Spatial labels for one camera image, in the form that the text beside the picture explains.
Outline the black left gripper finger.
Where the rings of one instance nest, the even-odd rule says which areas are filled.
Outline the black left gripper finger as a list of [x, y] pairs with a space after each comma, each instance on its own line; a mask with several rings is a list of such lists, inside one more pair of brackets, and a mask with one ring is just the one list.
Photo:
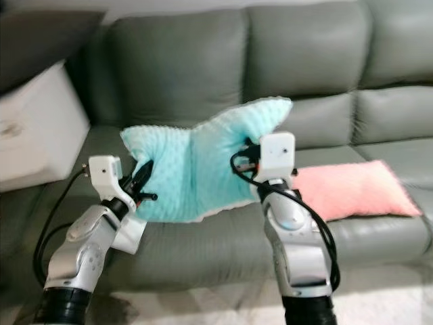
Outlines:
[[140, 193], [142, 191], [143, 186], [152, 175], [152, 170], [154, 170], [154, 161], [149, 160], [133, 174], [133, 193]]

